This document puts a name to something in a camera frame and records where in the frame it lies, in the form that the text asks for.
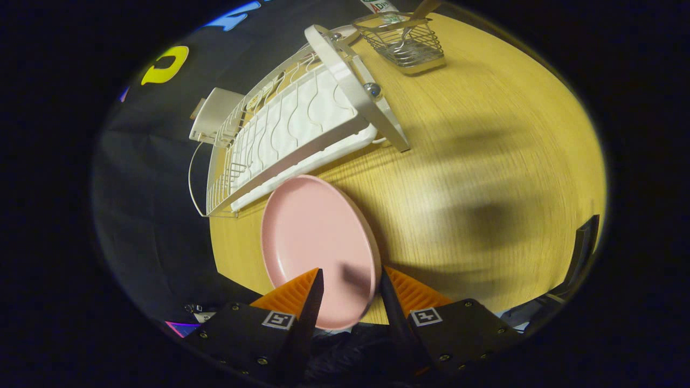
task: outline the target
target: wire dish rack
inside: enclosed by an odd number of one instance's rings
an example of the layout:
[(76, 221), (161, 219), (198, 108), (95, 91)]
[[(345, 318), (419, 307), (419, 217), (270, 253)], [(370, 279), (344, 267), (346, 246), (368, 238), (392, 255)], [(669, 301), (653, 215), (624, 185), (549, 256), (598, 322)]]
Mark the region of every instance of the wire dish rack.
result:
[[(400, 20), (391, 23), (391, 18)], [(446, 63), (441, 43), (428, 19), (412, 19), (403, 12), (379, 12), (353, 21), (367, 42), (405, 74)]]
[[(199, 146), (188, 183), (202, 217), (237, 217), (289, 177), (365, 147), (377, 132), (400, 152), (410, 148), (386, 99), (363, 87), (374, 79), (357, 53), (321, 26), (304, 35), (308, 44), (247, 96), (216, 88), (199, 109), (190, 132)], [(227, 116), (217, 125), (222, 111)], [(204, 143), (213, 145), (206, 212), (191, 186), (194, 158)]]

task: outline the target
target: label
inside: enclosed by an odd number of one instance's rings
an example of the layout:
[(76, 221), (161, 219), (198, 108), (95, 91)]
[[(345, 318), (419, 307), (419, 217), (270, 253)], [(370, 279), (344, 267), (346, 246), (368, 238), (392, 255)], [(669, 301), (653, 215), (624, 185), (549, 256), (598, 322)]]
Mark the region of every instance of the label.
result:
[[(397, 12), (397, 8), (391, 4), (389, 1), (386, 0), (360, 0), (364, 6), (369, 8), (369, 10), (375, 14), (379, 12), (388, 12), (388, 11), (395, 11)], [(392, 23), (399, 23), (402, 20), (399, 16), (395, 14), (390, 14), (390, 15), (382, 15), (381, 19), (384, 20), (385, 24), (392, 24)]]

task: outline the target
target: screw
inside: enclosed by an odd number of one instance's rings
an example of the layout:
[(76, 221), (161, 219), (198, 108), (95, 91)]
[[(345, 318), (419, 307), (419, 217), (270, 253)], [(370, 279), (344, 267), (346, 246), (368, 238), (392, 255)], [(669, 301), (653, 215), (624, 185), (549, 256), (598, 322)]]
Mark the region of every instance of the screw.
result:
[(381, 86), (373, 82), (367, 82), (364, 84), (364, 90), (366, 90), (366, 92), (372, 95), (374, 98), (379, 97), (381, 94)]

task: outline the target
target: yellow letter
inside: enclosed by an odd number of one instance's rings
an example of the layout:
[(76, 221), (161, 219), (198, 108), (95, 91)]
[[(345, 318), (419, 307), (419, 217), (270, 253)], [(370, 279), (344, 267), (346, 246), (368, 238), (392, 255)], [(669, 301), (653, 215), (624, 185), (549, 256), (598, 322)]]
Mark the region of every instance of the yellow letter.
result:
[(164, 52), (163, 55), (158, 57), (156, 61), (162, 57), (175, 57), (175, 61), (172, 63), (172, 65), (165, 69), (156, 69), (154, 66), (151, 66), (144, 75), (144, 78), (141, 79), (141, 84), (144, 85), (148, 82), (152, 82), (154, 84), (163, 84), (170, 81), (177, 74), (185, 60), (187, 60), (188, 54), (189, 47), (187, 46), (175, 46), (169, 48), (168, 51)]

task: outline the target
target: dish drying tray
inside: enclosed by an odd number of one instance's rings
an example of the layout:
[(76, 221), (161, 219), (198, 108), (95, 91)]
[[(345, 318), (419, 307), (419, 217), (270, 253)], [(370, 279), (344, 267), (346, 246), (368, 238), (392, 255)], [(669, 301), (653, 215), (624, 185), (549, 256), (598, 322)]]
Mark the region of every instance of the dish drying tray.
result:
[[(374, 79), (359, 55), (321, 26), (304, 35), (308, 44), (247, 96), (216, 88), (201, 105), (189, 136), (199, 146), (188, 184), (202, 217), (237, 217), (283, 181), (367, 146), (377, 132), (400, 152), (410, 148), (386, 99), (363, 87)], [(227, 114), (222, 121), (221, 114)], [(194, 158), (204, 143), (213, 145), (206, 212), (191, 186)]]

